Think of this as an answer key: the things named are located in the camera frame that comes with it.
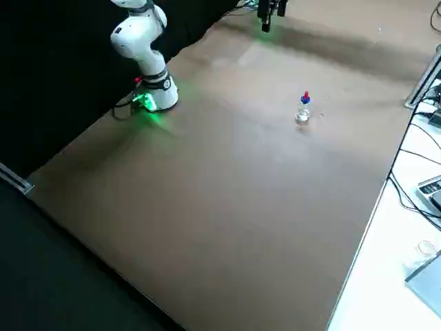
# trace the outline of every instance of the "table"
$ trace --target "table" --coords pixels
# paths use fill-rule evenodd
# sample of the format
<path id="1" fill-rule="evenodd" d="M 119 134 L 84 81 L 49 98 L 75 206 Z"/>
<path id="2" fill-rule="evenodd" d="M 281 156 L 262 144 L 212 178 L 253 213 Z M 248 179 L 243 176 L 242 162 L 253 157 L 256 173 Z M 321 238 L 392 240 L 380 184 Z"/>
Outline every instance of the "table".
<path id="1" fill-rule="evenodd" d="M 434 109 L 422 103 L 416 112 Z M 441 143 L 441 130 L 430 126 L 428 119 L 414 116 L 411 122 Z M 414 126 L 404 136 L 402 149 L 441 161 L 436 144 Z M 421 209 L 425 208 L 415 194 L 416 185 L 440 172 L 438 164 L 403 151 L 393 165 L 398 182 Z M 404 209 L 392 182 L 386 180 L 328 331 L 441 330 L 441 319 L 404 282 L 409 273 L 405 265 L 421 241 L 429 241 L 439 250 L 441 232 L 420 214 Z"/>

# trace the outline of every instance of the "metal frame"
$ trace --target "metal frame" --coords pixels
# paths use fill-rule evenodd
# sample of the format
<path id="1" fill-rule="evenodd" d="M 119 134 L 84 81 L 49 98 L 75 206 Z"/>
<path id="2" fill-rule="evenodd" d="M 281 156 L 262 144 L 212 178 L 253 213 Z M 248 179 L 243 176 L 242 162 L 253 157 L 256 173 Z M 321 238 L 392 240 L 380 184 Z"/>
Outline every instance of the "metal frame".
<path id="1" fill-rule="evenodd" d="M 415 110 L 419 102 L 424 98 L 429 88 L 435 81 L 438 73 L 441 72 L 441 45 L 436 48 L 436 54 L 432 62 L 427 67 L 424 74 L 421 76 L 418 84 L 413 89 L 412 93 L 407 97 L 404 106 L 410 110 Z"/>
<path id="2" fill-rule="evenodd" d="M 17 175 L 11 169 L 3 165 L 1 162 L 0 162 L 0 179 L 7 181 L 10 185 L 12 185 L 14 188 L 19 190 L 24 195 L 29 193 L 31 189 L 34 188 L 34 185 L 26 181 L 25 179 L 22 179 L 19 175 Z"/>

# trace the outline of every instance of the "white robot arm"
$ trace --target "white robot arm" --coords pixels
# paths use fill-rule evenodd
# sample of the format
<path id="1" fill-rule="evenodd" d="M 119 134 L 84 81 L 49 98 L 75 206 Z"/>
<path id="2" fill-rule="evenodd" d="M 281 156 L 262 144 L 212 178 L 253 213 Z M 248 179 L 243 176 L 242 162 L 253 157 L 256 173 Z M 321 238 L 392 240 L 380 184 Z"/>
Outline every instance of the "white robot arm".
<path id="1" fill-rule="evenodd" d="M 178 102 L 178 88 L 170 76 L 164 57 L 151 44 L 167 26 L 163 10 L 151 0 L 112 0 L 129 11 L 110 36 L 115 50 L 138 62 L 143 80 L 134 97 L 149 111 L 165 110 Z"/>

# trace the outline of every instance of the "brown table surface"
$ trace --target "brown table surface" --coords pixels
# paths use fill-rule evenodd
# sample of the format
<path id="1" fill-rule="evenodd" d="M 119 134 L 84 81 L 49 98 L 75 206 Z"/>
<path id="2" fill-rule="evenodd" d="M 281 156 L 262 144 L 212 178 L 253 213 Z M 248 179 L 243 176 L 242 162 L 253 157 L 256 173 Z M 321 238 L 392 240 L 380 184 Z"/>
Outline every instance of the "brown table surface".
<path id="1" fill-rule="evenodd" d="M 171 62 L 171 112 L 106 115 L 32 176 L 37 203 L 189 330 L 331 314 L 439 36 L 432 1 L 329 2 L 293 2 L 269 36 L 221 21 Z"/>

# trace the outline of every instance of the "small bottle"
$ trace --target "small bottle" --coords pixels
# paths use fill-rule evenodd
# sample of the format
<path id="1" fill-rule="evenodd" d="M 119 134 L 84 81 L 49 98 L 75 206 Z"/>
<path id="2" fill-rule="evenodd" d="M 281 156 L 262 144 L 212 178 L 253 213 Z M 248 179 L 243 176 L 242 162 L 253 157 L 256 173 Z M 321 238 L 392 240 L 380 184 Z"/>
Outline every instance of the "small bottle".
<path id="1" fill-rule="evenodd" d="M 299 123 L 306 123 L 309 120 L 309 103 L 311 102 L 311 98 L 309 97 L 309 92 L 306 91 L 305 95 L 300 99 L 300 107 L 298 108 L 296 114 L 296 121 Z"/>

